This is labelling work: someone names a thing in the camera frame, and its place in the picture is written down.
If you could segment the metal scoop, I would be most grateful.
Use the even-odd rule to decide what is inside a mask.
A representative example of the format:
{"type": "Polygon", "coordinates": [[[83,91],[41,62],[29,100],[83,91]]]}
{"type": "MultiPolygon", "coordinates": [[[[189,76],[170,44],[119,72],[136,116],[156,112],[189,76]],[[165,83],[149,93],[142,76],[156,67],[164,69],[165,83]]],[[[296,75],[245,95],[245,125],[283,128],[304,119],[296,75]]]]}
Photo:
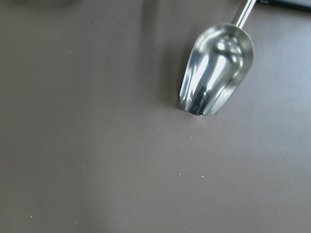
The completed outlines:
{"type": "Polygon", "coordinates": [[[243,26],[255,3],[244,0],[231,23],[216,24],[196,39],[179,93],[186,112],[217,114],[247,75],[254,45],[243,26]]]}

